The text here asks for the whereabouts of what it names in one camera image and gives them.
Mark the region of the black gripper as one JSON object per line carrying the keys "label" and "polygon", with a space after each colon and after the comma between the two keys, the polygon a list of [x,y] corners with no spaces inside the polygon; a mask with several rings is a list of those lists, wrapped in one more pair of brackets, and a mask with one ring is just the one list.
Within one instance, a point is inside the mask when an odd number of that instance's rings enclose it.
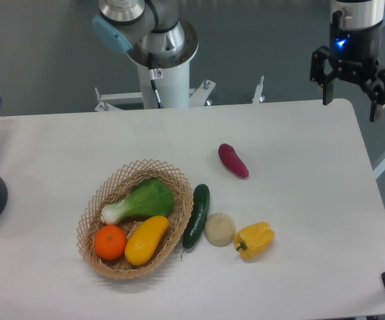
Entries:
{"label": "black gripper", "polygon": [[[331,1],[330,44],[312,53],[310,81],[322,89],[322,104],[333,100],[335,78],[361,81],[370,99],[369,121],[375,122],[385,107],[385,65],[378,63],[384,18],[383,1]],[[324,71],[327,60],[332,71]]]}

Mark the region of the silver robot arm with base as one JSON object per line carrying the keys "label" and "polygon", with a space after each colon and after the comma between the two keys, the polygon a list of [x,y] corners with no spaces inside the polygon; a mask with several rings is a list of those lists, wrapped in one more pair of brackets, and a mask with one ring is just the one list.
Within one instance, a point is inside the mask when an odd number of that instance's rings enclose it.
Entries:
{"label": "silver robot arm with base", "polygon": [[189,64],[198,50],[194,27],[177,1],[99,1],[92,25],[112,50],[137,67],[145,109],[189,107]]}

